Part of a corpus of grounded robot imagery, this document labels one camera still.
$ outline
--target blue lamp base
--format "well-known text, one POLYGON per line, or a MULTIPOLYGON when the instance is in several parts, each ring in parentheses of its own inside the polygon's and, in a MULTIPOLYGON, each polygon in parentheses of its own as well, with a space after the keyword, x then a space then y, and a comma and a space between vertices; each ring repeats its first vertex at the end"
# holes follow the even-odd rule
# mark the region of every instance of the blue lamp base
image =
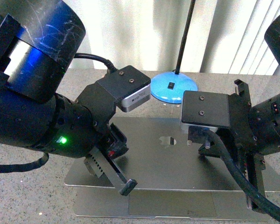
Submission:
POLYGON ((188 76, 173 71, 161 73, 151 80, 151 94, 160 101, 181 104, 186 90, 198 91, 196 83, 188 76))

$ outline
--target apple logo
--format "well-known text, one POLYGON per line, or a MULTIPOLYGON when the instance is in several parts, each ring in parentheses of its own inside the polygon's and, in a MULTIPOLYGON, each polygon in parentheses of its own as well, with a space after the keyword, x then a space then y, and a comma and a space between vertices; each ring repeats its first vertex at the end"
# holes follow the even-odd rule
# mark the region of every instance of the apple logo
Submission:
POLYGON ((170 136, 162 136, 159 140, 161 140, 161 145, 166 146, 166 148, 176 145, 176 140, 170 136))

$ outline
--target black lamp pole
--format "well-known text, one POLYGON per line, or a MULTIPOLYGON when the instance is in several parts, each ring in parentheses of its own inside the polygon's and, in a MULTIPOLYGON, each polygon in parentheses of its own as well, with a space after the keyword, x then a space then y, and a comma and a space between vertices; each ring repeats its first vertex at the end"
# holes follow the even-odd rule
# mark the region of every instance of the black lamp pole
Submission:
POLYGON ((179 71, 181 69, 182 56, 183 56, 183 52, 184 52, 185 46, 186 46, 186 41, 187 41, 188 31, 189 31, 193 11, 194 11, 195 1, 196 0, 191 0, 190 9, 189 9, 188 17, 187 17, 187 22, 186 22, 186 27, 185 27, 185 30, 183 32, 181 48, 179 49, 179 54, 178 54, 178 59, 177 59, 177 64, 176 64, 176 69, 175 69, 175 74, 176 75, 179 74, 179 71))

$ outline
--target scratched black surface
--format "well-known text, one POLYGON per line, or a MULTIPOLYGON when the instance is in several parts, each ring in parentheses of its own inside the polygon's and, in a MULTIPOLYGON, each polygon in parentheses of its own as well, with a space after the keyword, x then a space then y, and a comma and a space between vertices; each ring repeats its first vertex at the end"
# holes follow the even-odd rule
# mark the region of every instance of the scratched black surface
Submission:
POLYGON ((0 0, 0 14, 24 28, 18 37, 67 69, 85 36, 78 16, 61 0, 0 0))

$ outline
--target green led light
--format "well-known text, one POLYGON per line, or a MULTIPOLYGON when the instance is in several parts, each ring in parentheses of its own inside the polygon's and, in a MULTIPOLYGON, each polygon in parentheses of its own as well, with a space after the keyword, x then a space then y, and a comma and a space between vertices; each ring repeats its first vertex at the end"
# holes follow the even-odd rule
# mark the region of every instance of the green led light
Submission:
POLYGON ((67 142, 67 139, 66 138, 62 138, 61 141, 60 141, 62 144, 65 144, 67 142))
POLYGON ((56 141, 57 143, 65 144, 67 142, 67 138, 60 136, 60 138, 56 141))

